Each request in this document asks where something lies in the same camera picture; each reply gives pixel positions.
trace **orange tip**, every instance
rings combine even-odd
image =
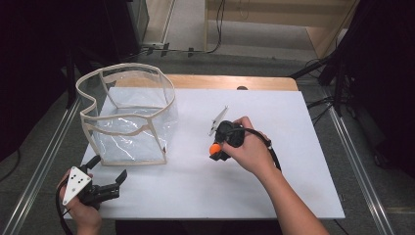
[[[219,145],[219,144],[217,144],[217,143],[214,143],[214,144],[212,144],[212,145],[210,146],[210,148],[208,149],[208,152],[209,152],[211,155],[214,155],[214,154],[216,154],[217,152],[219,152],[220,150],[221,150],[220,145]]]

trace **finger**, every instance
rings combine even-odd
[[[251,123],[250,119],[246,116],[236,119],[234,122],[241,124],[244,128],[254,129],[253,124]]]
[[[74,198],[72,198],[68,203],[67,203],[67,205],[65,206],[65,208],[67,208],[68,210],[69,209],[71,209],[71,210],[75,210],[76,209],[76,207],[80,204],[81,202],[79,201],[79,198],[78,197],[74,197]]]
[[[68,177],[69,174],[70,174],[70,169],[68,169],[67,172],[64,174],[64,177],[61,179],[61,181],[59,181],[59,184],[56,186],[56,188],[58,188],[59,185],[61,185],[61,183]]]
[[[234,148],[230,146],[228,143],[223,142],[222,151],[228,154],[230,157],[234,158],[234,156],[238,155],[238,152],[243,151],[241,148]]]

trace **black fabric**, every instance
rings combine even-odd
[[[185,235],[185,227],[176,220],[116,220],[117,235]]]
[[[276,220],[221,220],[221,235],[282,235]],[[186,220],[116,220],[117,235],[187,235]],[[217,220],[197,223],[193,230],[205,231],[209,226],[217,226]]]
[[[67,89],[62,44],[34,2],[4,1],[0,44],[0,161],[13,154]]]
[[[385,135],[385,140],[373,148],[413,177],[414,11],[414,2],[377,1],[346,57],[348,74],[353,77],[351,92]],[[376,132],[373,126],[363,126],[363,129]]]

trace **gray floor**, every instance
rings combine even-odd
[[[203,1],[176,1],[166,39],[166,42],[170,43],[170,49],[185,50],[188,47],[202,49],[201,30],[203,30],[203,25],[200,23],[203,23],[203,19],[202,21],[199,19],[202,15],[196,11],[190,12],[188,9],[199,9],[198,11],[200,11],[203,9],[201,2]],[[186,20],[188,15],[196,17],[198,20],[190,20],[191,23],[182,22],[189,21],[189,19]],[[315,58],[304,28],[274,25],[275,28],[269,30],[270,25],[252,26],[254,29],[250,30],[249,28],[241,28],[242,25],[224,24],[222,47],[214,55],[201,54],[188,58],[186,54],[168,53],[167,56],[161,57],[160,54],[154,53],[150,56],[139,57],[137,61],[159,67],[165,73],[285,76],[300,70],[307,61]],[[266,28],[266,30],[261,32],[259,31],[261,28]],[[273,31],[275,34],[268,35],[269,31]],[[268,39],[260,40],[268,38],[268,36],[272,38],[270,40],[272,43],[269,43]],[[213,37],[210,37],[209,44],[211,44],[210,46],[214,45]],[[321,87],[310,75],[300,78],[298,86],[306,102],[319,100],[324,96]],[[31,176],[36,172],[38,164],[43,163],[42,157],[65,114],[66,99],[67,94],[64,94],[33,128],[21,146],[22,161],[19,167],[10,177],[0,183],[1,231],[6,227],[15,209],[15,204],[26,189]],[[312,118],[317,116],[324,108],[321,106],[310,110],[310,116]],[[344,114],[343,119],[349,135],[380,201],[388,212],[387,217],[395,234],[412,234],[415,231],[413,210],[412,212],[396,213],[393,212],[393,209],[415,208],[413,200],[415,180],[399,169],[382,169],[375,166],[373,153],[359,124],[348,112],[344,112]],[[323,116],[315,125],[315,130],[345,209],[346,219],[339,220],[339,223],[349,234],[379,234],[368,207],[368,201],[362,193],[331,116],[329,114]],[[20,234],[64,234],[59,225],[54,205],[55,188],[63,173],[70,166],[80,163],[86,146],[87,141],[84,139],[79,118],[76,115],[56,156],[50,162],[50,170],[44,180],[40,180],[41,187],[38,192],[35,192],[34,201],[28,202],[26,205],[30,210],[23,215],[25,221],[21,224]],[[0,163],[2,173],[13,166],[16,156],[17,154],[13,154]],[[323,222],[331,234],[345,234],[333,220]],[[215,234],[220,227],[220,224],[204,227],[197,223],[196,221],[188,224],[188,230],[192,234]],[[103,234],[115,234],[112,220],[106,220],[104,224]]]

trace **metal rail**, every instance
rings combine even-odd
[[[322,89],[325,96],[330,96],[330,91],[328,91],[327,88]],[[367,206],[369,207],[369,211],[372,213],[375,224],[379,230],[379,234],[395,234],[381,200],[379,199],[369,175],[367,174],[364,165],[361,162],[356,149],[354,148],[344,119],[342,117],[338,117],[333,108],[330,108],[330,116],[339,133],[343,146],[345,147],[347,157],[354,171],[354,175],[359,183],[360,189],[362,190]]]
[[[80,99],[77,97],[73,105],[65,111],[64,116],[62,117],[62,120],[52,137],[52,140],[50,141],[42,159],[39,162],[39,165],[36,168],[36,171],[19,197],[15,210],[3,231],[3,235],[19,234],[27,214],[36,199],[37,193],[39,192],[52,162],[56,157],[59,147],[68,132],[69,126],[76,114],[79,104]]]

